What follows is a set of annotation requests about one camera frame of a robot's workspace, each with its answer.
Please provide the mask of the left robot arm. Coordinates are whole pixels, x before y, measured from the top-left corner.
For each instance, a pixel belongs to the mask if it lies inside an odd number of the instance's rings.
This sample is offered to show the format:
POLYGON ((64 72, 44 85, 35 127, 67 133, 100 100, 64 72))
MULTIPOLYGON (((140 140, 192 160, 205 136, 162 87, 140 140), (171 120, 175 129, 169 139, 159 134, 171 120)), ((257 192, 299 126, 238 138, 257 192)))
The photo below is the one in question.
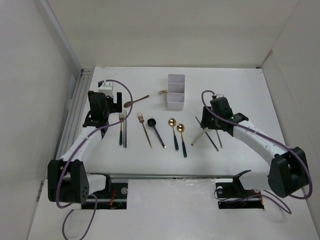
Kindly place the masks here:
POLYGON ((87 173, 86 162, 109 127, 109 116, 122 112, 122 93, 109 96, 103 92, 88 92, 89 111, 81 132, 70 149, 47 166, 48 199, 59 208, 84 204, 91 194, 100 198, 111 195, 112 186, 105 174, 87 173))

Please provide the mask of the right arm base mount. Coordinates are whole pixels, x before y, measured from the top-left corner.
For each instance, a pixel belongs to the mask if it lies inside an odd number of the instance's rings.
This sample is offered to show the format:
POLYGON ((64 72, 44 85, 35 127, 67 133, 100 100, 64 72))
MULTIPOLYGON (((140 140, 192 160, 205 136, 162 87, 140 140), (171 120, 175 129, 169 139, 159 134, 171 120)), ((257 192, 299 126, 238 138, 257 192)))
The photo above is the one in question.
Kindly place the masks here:
POLYGON ((240 182, 240 177, 250 170, 242 171, 231 179, 216 179, 214 197, 220 210, 226 209, 264 209, 261 192, 246 190, 240 182))

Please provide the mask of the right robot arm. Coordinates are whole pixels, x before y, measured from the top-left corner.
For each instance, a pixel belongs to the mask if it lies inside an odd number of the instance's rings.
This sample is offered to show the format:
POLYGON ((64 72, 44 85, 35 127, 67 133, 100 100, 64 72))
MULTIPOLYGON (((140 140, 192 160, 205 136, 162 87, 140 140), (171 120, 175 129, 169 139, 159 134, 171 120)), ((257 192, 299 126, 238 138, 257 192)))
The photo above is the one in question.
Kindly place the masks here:
POLYGON ((313 182, 305 152, 267 136, 244 114, 233 113, 226 97, 212 95, 210 106, 203 107, 200 125, 228 133, 261 156, 269 165, 266 177, 269 189, 278 197, 294 197, 294 193, 304 187, 309 188, 304 199, 312 195, 313 182))

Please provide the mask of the white ceramic spoon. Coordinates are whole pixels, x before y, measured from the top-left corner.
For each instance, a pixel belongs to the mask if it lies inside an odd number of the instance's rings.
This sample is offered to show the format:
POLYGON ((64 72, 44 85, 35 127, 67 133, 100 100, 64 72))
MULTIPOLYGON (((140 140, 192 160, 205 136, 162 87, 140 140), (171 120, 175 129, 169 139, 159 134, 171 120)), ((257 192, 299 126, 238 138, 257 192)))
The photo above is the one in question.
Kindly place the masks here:
POLYGON ((196 137, 195 139, 192 141, 191 145, 194 146, 197 141, 203 136, 203 134, 205 134, 207 132, 207 130, 204 128, 196 137))

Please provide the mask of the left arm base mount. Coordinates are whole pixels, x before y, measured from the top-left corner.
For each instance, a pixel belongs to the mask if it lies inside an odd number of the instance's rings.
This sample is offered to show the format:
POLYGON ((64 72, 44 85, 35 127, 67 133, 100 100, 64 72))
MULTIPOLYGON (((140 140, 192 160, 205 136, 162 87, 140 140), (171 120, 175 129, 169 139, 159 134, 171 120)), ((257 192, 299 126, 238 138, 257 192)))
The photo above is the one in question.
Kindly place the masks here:
POLYGON ((107 188, 93 194, 97 197, 98 210, 125 210, 127 208, 127 182, 111 181, 107 188))

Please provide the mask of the gold green-handled fork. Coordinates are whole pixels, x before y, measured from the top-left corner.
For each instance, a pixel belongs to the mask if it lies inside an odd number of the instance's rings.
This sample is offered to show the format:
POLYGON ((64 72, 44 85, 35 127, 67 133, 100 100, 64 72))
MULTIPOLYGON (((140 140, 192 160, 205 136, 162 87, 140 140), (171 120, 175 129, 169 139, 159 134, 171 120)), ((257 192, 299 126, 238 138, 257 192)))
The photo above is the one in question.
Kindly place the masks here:
POLYGON ((159 91, 157 94, 158 94, 158 95, 162 95, 162 94, 167 94, 167 93, 168 93, 167 90, 161 90, 161 91, 159 91))
POLYGON ((120 132, 119 132, 119 145, 122 146, 123 145, 123 125, 122 125, 122 121, 124 119, 124 113, 121 112, 119 113, 119 121, 120 121, 120 132))

